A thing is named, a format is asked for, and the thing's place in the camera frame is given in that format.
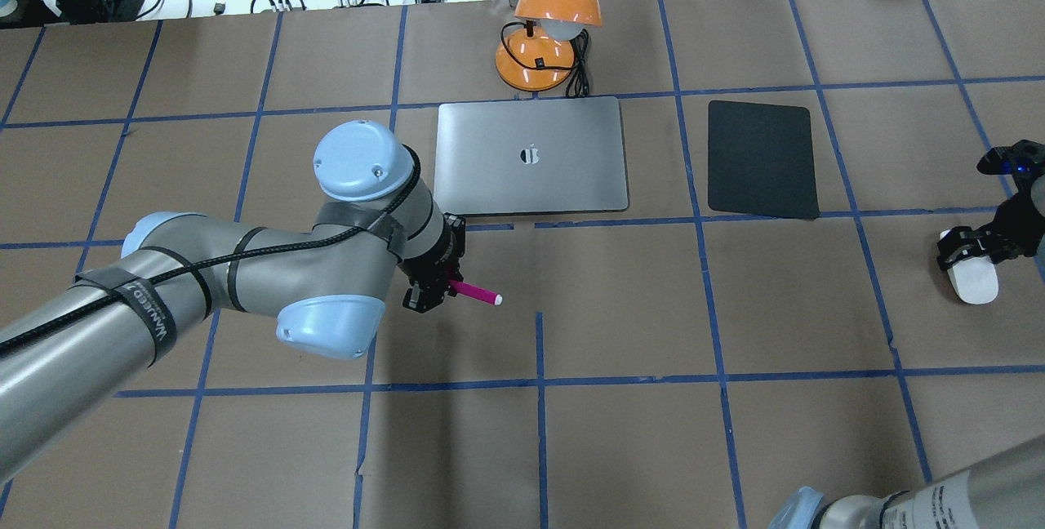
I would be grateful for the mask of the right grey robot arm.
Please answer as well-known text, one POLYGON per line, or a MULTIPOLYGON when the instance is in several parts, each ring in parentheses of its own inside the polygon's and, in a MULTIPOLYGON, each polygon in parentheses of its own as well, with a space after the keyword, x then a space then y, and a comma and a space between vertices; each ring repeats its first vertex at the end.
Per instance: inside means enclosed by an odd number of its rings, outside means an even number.
MULTIPOLYGON (((1020 227, 1043 218, 1043 177, 1014 199, 1020 227)), ((945 273, 967 305, 985 305, 998 294, 996 269, 972 257, 945 252, 945 273)), ((1043 456, 1041 433, 918 491, 852 494, 825 504, 825 494, 803 486, 768 528, 1043 528, 1043 456)))

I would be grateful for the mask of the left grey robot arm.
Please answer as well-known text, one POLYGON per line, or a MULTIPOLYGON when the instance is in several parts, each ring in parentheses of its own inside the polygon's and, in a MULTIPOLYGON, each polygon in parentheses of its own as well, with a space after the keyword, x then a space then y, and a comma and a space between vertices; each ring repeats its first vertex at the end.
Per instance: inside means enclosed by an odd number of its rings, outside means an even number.
POLYGON ((311 166, 326 201, 309 232, 156 212, 127 233, 119 261, 78 273, 4 326, 4 482, 216 310, 273 317, 292 348, 355 359, 376 338, 396 269, 407 309, 454 294, 465 220, 441 210, 414 150, 388 126, 352 121, 318 142, 311 166))

